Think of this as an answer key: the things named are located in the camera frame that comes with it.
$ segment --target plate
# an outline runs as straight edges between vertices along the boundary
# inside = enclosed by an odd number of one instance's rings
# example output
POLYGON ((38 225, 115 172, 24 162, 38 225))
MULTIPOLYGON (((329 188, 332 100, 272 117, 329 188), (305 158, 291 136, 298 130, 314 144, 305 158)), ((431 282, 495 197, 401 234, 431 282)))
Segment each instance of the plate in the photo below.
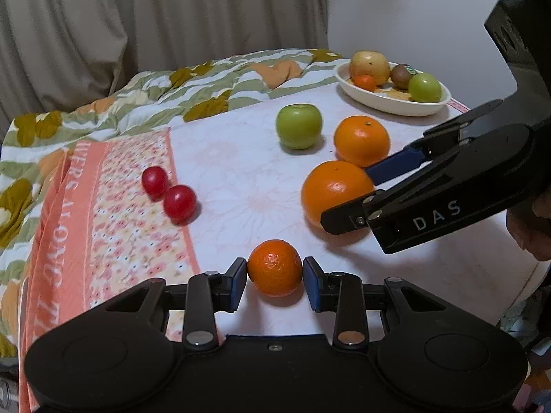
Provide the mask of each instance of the plate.
MULTIPOLYGON (((348 96, 365 106, 394 115, 420 117, 436 113, 451 100, 450 90, 440 81, 440 85, 442 85, 442 99, 440 99, 440 102, 433 103, 408 100, 409 93, 395 89, 390 79, 388 80, 388 84, 385 84, 383 88, 378 88, 376 92, 364 90, 349 82, 349 63, 350 61, 337 65, 334 68, 335 77, 348 96)), ((389 64, 391 69, 397 65, 394 62, 389 62, 389 64)))

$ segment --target small orange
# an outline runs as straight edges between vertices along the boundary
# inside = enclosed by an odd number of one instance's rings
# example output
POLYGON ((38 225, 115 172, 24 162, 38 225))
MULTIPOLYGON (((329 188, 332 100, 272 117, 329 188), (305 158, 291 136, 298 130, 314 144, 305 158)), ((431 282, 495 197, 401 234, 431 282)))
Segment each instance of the small orange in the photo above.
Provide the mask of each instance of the small orange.
POLYGON ((363 115, 341 121, 333 137, 339 158, 367 167, 381 161, 390 150, 390 137, 382 124, 363 115))
POLYGON ((247 261, 247 273, 261 294, 284 297, 302 280, 302 262, 293 246, 280 239, 257 246, 247 261))
POLYGON ((307 176, 300 201, 306 218, 321 227, 321 213, 341 203, 373 191, 373 183, 363 169, 346 161, 326 161, 307 176))
POLYGON ((375 91, 375 79, 369 74, 362 74, 361 76, 356 76, 352 78, 352 82, 356 87, 360 87, 364 90, 375 91))

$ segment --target patterned quilt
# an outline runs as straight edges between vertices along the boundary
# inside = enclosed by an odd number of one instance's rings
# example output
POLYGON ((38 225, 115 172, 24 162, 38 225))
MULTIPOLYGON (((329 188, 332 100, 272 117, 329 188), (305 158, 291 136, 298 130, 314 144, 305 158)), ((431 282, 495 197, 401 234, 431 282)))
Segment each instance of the patterned quilt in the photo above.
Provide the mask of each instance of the patterned quilt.
POLYGON ((176 126, 334 82, 342 57, 282 49, 145 72, 73 112, 28 113, 10 126, 0 158, 0 356, 17 354, 20 284, 37 243, 43 202, 78 140, 106 141, 176 126))

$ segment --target white tablecloth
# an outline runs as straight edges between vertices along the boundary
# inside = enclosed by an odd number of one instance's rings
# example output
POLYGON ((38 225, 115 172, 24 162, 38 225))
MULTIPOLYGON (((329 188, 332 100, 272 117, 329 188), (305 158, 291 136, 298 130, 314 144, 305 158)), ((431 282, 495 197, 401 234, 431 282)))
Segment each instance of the white tablecloth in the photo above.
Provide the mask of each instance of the white tablecloth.
MULTIPOLYGON (((372 284, 400 276, 496 323, 515 300, 536 288, 547 268, 509 236, 505 213, 394 255, 385 255, 365 231, 334 237, 305 221, 302 183, 318 164, 335 159, 333 132, 355 114, 381 121, 395 152, 459 112, 446 107, 431 117, 396 117, 357 104, 332 84, 174 128, 178 181, 194 188, 201 203, 190 225, 200 269, 224 272, 236 257, 248 258, 262 241, 279 238, 301 258, 314 256, 326 272, 355 273, 372 284), (312 150, 289 153, 280 147, 276 115, 293 103, 315 104, 323 115, 324 142, 312 150)), ((267 298, 250 281, 238 311, 216 316, 224 334, 331 336, 334 323, 334 314, 310 309, 303 289, 286 298, 267 298)), ((368 319, 371 339, 381 338, 378 313, 370 312, 368 319)))

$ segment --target curtain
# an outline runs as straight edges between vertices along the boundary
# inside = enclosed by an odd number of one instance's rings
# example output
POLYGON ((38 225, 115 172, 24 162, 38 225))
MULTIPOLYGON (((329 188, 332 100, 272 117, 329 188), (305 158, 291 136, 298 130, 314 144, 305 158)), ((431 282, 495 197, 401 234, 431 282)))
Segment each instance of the curtain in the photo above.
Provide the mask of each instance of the curtain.
POLYGON ((0 0, 0 134, 139 71, 288 47, 327 47, 325 0, 0 0))

